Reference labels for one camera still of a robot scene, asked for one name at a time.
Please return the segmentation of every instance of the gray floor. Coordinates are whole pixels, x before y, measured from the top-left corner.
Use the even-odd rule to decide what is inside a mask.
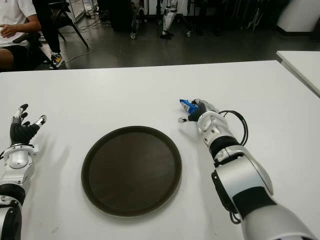
[[[78,26],[86,26],[95,20],[83,18]],[[127,32],[114,32],[106,23],[88,27],[83,37],[92,48],[92,53],[70,61],[61,69],[122,68],[163,65],[186,65],[226,63],[243,61],[276,60],[278,50],[320,51],[320,43],[307,37],[285,37],[273,30],[229,30],[216,37],[208,29],[204,36],[195,33],[186,37],[186,28],[174,22],[172,40],[159,38],[161,26],[148,22],[140,25],[135,40]],[[87,53],[71,28],[62,29],[66,41],[61,39],[60,47],[68,61]]]

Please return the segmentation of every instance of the black chair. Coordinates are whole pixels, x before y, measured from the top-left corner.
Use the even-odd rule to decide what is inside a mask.
[[[23,41],[28,41],[27,46],[27,59],[25,61],[25,66],[23,69],[15,69],[18,71],[32,71],[36,69],[40,64],[46,61],[54,70],[57,70],[57,67],[54,63],[47,57],[47,55],[41,50],[42,44],[39,41],[41,37],[40,33],[26,33],[17,39],[13,40],[13,43],[19,44]]]
[[[70,3],[65,2],[65,1],[49,3],[49,7],[52,10],[52,16],[51,16],[52,22],[56,26],[56,28],[58,29],[58,33],[64,41],[66,41],[66,39],[61,34],[59,29],[66,27],[66,26],[71,26],[71,27],[73,27],[74,31],[78,34],[78,36],[80,37],[80,39],[82,40],[84,45],[88,48],[89,46],[88,46],[87,42],[82,37],[82,35],[79,32],[79,30],[77,29],[77,27],[74,25],[74,22],[72,21],[72,19],[67,15],[67,12],[71,13],[71,11],[69,9],[69,5],[70,5]]]

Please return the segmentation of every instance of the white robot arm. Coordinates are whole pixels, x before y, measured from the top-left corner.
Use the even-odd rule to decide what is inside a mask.
[[[21,210],[34,173],[32,157],[37,152],[29,142],[47,121],[42,115],[32,125],[29,121],[22,124],[28,115],[24,112],[27,107],[27,104],[22,105],[14,114],[11,145],[0,155],[4,160],[4,174],[0,180],[0,240],[21,239]]]
[[[188,117],[180,123],[197,122],[204,143],[214,160],[212,180],[219,198],[233,223],[242,224],[246,240],[316,240],[317,238],[289,209],[273,198],[273,186],[266,170],[243,147],[248,139],[244,118],[235,111],[219,112],[206,101],[180,100]],[[221,115],[233,113],[242,122],[245,136],[241,143],[231,133]]]

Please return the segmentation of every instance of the person's arm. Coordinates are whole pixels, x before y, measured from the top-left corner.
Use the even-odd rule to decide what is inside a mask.
[[[38,20],[37,15],[32,15],[27,17],[29,22],[24,24],[0,24],[0,28],[2,30],[0,31],[0,34],[3,38],[10,38],[16,33],[34,33],[41,30],[41,25]]]

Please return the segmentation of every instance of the white shirt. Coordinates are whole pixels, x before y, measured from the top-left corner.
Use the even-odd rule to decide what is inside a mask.
[[[27,17],[36,14],[32,0],[0,0],[0,25],[1,24],[24,24]],[[14,36],[3,38],[0,35],[0,48],[10,45],[17,45],[13,40],[20,37],[23,33],[17,32]],[[27,43],[22,42],[20,45],[25,46]]]

